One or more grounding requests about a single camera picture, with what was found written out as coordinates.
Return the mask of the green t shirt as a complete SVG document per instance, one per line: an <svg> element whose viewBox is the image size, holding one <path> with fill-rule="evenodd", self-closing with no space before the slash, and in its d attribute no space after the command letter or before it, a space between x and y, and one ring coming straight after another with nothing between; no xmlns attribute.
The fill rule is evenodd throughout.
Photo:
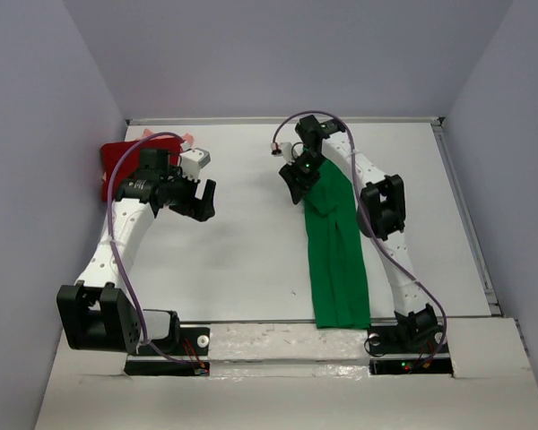
<svg viewBox="0 0 538 430"><path fill-rule="evenodd" d="M369 284L349 179L332 162L303 200L308 268L316 326L365 330Z"/></svg>

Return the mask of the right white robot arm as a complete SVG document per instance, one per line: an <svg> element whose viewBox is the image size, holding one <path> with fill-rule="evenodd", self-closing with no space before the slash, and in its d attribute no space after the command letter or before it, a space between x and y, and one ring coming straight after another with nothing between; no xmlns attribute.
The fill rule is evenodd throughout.
<svg viewBox="0 0 538 430"><path fill-rule="evenodd" d="M319 110L292 115L302 149L273 138L271 152L283 157L279 174L299 203L317 184L321 166L329 161L351 182L356 220L362 235L376 247L394 303L395 324L375 329L366 339L371 357L416 354L426 365L445 348L447 316L442 304L412 272L405 241L404 181L388 175L355 144L349 126L338 116Z"/></svg>

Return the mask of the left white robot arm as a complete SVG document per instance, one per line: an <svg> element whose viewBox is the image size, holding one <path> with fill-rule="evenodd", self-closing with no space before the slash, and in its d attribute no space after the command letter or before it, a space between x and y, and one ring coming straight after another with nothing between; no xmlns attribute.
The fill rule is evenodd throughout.
<svg viewBox="0 0 538 430"><path fill-rule="evenodd" d="M207 180L203 195L196 195L210 153L184 145L176 162L170 158L168 150L143 149L136 169L108 186L107 218L95 252L75 283L61 286L56 296L70 348L127 354L140 347L155 347L162 354L178 348L178 314L142 308L128 277L160 210L199 222L215 214L215 182Z"/></svg>

